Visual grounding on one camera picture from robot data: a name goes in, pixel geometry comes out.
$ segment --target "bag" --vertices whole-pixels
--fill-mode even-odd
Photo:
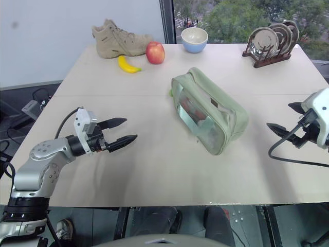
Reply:
[[[247,112],[198,68],[172,79],[172,95],[178,115],[214,155],[242,135]]]

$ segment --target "hiking boot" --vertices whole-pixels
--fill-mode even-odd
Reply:
[[[96,50],[102,58],[119,55],[139,56],[145,54],[147,45],[153,41],[149,34],[137,35],[118,28],[112,20],[105,20],[100,27],[93,26]]]
[[[70,220],[64,219],[57,223],[56,236],[58,239],[72,241],[73,231],[73,224]]]

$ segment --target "white bowl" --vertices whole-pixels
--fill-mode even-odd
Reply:
[[[205,48],[208,41],[208,34],[201,28],[189,27],[181,32],[181,39],[187,51],[198,53]]]

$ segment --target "white table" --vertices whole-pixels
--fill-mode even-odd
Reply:
[[[210,45],[189,54],[180,45],[165,45],[162,65],[144,56],[129,58],[141,66],[126,74],[116,59],[97,57],[88,47],[36,121],[12,160],[18,169],[30,149],[52,139],[62,119],[77,106],[94,111],[99,121],[126,117],[105,131],[115,140],[138,134],[114,153],[81,156],[61,172],[51,206],[116,207],[205,204],[281,204],[321,202],[329,198],[329,169],[285,163],[267,156],[279,138],[266,126],[275,122],[293,128],[299,114],[287,104],[303,101],[327,86],[301,48],[292,58],[264,68],[242,58],[244,45]],[[197,66],[233,95],[250,115],[245,133],[219,156],[209,154],[175,113],[168,96],[171,78]],[[74,133],[73,119],[61,136]],[[275,154],[328,163],[326,150],[307,143],[302,149],[284,143]],[[0,202],[7,203],[9,179],[1,180]]]

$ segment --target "metal frame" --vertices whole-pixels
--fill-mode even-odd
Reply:
[[[267,226],[268,238],[265,238],[265,233],[262,232],[263,242],[270,242],[271,247],[282,247],[282,241],[274,206],[256,206],[256,208],[260,222],[260,228],[264,228],[261,226],[261,222],[264,220]]]
[[[124,238],[128,223],[129,211],[130,207],[121,207],[119,209],[117,225],[115,227],[113,240]]]
[[[176,44],[173,0],[159,0],[164,40],[166,44]]]

